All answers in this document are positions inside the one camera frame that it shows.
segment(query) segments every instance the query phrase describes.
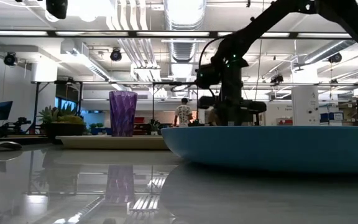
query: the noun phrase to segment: potted plant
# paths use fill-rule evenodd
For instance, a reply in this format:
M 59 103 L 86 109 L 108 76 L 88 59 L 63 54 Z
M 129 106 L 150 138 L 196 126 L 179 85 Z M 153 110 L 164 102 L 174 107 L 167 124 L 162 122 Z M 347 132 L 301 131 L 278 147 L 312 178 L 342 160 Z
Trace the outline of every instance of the potted plant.
M 53 140 L 56 136 L 81 136 L 85 130 L 83 119 L 76 115 L 76 108 L 72 109 L 71 105 L 62 109 L 45 107 L 38 117 L 46 135 Z
M 106 133 L 106 129 L 103 128 L 104 124 L 103 123 L 93 123 L 90 124 L 90 128 L 91 128 L 91 133 L 92 135 L 98 135 L 98 134 L 104 134 Z
M 154 119 L 150 120 L 150 130 L 151 130 L 151 135 L 153 136 L 157 136 L 158 135 L 158 131 L 160 129 L 160 122 Z

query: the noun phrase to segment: window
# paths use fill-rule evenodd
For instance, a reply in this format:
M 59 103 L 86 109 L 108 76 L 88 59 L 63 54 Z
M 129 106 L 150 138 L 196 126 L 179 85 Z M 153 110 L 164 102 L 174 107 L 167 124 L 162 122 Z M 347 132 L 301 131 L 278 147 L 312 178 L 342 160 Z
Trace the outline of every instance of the window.
M 63 100 L 62 99 L 62 103 L 61 103 L 61 107 L 60 108 L 66 108 L 68 105 L 71 105 L 71 108 L 74 109 L 77 107 L 77 104 L 74 103 L 73 101 L 69 101 L 69 100 Z
M 59 102 L 60 102 L 60 98 L 59 97 L 55 97 L 55 107 L 59 108 Z

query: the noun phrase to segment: wooden tray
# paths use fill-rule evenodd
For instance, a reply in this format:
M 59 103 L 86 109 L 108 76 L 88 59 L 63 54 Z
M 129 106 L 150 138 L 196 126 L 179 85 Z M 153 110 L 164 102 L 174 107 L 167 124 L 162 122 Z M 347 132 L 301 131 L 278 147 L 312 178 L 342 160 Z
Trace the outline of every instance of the wooden tray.
M 162 136 L 57 136 L 66 149 L 169 150 Z

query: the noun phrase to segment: red object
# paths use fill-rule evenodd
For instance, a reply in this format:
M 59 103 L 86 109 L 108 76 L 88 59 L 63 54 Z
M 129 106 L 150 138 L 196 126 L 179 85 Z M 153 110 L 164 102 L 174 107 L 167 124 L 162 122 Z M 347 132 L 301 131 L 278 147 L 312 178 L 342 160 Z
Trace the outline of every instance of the red object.
M 135 124 L 144 124 L 144 117 L 135 118 Z
M 278 125 L 292 125 L 293 121 L 292 119 L 281 119 L 278 121 Z

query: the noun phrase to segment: blue bowl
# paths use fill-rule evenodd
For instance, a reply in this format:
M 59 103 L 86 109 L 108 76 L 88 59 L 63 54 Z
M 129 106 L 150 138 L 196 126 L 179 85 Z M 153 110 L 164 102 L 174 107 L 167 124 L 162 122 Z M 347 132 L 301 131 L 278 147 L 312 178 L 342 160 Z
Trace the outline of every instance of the blue bowl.
M 358 173 L 358 126 L 164 128 L 176 155 L 208 165 L 280 172 Z

